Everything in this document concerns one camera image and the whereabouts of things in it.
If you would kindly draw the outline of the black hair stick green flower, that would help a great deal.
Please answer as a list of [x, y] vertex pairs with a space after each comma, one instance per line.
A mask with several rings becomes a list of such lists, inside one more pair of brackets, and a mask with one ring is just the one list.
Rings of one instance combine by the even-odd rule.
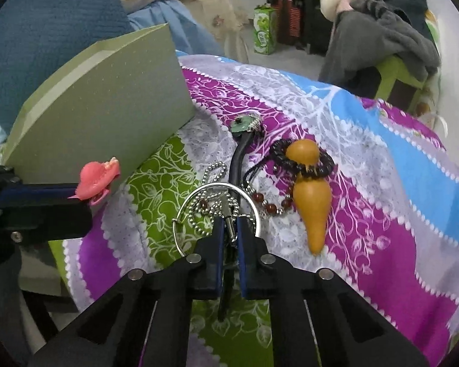
[[[243, 114], [231, 123], [230, 132], [236, 141], [236, 148], [229, 165], [229, 183], [240, 187], [242, 182], [242, 166], [247, 149], [257, 136], [262, 133], [262, 121], [255, 114]], [[237, 234], [234, 215], [240, 207], [240, 194], [229, 190], [225, 201], [221, 201], [221, 212], [225, 217], [225, 264], [223, 269], [222, 291], [217, 312], [218, 322], [225, 320], [230, 307], [231, 293], [234, 287], [234, 276], [237, 263]]]

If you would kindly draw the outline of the green cardboard box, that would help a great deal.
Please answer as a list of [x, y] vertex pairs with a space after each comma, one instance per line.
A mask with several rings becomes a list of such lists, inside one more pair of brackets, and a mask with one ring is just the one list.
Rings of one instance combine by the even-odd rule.
[[96, 42], [24, 102], [0, 163], [26, 185], [69, 185], [85, 165], [119, 167], [119, 188], [195, 114], [168, 25]]

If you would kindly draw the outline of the colourful striped floral cloth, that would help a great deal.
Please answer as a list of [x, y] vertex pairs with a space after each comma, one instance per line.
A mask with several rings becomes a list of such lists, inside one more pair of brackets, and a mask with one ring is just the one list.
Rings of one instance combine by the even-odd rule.
[[[308, 271], [334, 270], [439, 365], [459, 335], [459, 167], [438, 136], [383, 100], [282, 70], [216, 56], [182, 56], [196, 107], [113, 194], [82, 239], [53, 242], [58, 270], [85, 309], [131, 269], [154, 272], [191, 252], [220, 210], [240, 115], [260, 117], [243, 185], [259, 207], [268, 250]], [[314, 141], [334, 161], [322, 252], [308, 249], [291, 172], [268, 160], [279, 140]]]

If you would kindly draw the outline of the blue quilted cushion left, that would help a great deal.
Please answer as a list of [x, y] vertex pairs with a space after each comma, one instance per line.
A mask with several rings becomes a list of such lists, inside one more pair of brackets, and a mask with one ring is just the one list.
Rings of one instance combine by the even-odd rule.
[[132, 31], [120, 0], [6, 0], [0, 9], [0, 126], [93, 43]]

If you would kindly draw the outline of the light blue bedding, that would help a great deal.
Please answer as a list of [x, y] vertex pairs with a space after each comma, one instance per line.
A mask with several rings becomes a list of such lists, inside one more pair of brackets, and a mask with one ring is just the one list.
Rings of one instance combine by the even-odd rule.
[[214, 36], [193, 18], [179, 0], [156, 0], [127, 17], [134, 30], [166, 23], [176, 50], [188, 55], [224, 55]]

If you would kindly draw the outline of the green shopping bag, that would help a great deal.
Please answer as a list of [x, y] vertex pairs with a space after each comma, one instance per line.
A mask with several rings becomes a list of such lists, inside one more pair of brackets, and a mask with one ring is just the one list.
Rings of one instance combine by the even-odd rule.
[[254, 51], [261, 55], [274, 53], [277, 42], [277, 12], [269, 4], [254, 8]]

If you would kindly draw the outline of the green plastic stool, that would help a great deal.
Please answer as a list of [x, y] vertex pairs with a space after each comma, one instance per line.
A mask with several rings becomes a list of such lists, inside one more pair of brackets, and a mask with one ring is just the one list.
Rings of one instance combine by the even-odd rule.
[[418, 80], [409, 73], [399, 56], [390, 56], [376, 67], [381, 81], [375, 99], [382, 99], [408, 113], [418, 102], [426, 80]]

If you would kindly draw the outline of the beige embroidered cloth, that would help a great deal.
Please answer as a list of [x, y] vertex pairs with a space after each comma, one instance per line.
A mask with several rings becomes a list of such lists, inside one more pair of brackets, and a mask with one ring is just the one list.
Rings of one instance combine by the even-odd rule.
[[248, 46], [243, 30], [248, 13], [240, 0], [184, 0], [193, 18], [219, 43], [226, 57], [248, 63]]

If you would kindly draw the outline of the grey fleece garment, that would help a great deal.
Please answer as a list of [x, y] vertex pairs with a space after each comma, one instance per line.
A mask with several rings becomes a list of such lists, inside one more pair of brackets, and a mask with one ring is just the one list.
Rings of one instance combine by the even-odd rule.
[[440, 57], [433, 42], [421, 35], [383, 0], [351, 0], [340, 12], [319, 80], [345, 87], [356, 73], [399, 56], [418, 80], [436, 72]]

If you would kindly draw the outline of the black red suitcases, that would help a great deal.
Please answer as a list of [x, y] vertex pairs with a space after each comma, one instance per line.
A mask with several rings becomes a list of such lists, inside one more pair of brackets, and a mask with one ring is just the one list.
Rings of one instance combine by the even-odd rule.
[[325, 55], [332, 23], [321, 13], [320, 0], [268, 0], [278, 18], [278, 43], [307, 54]]

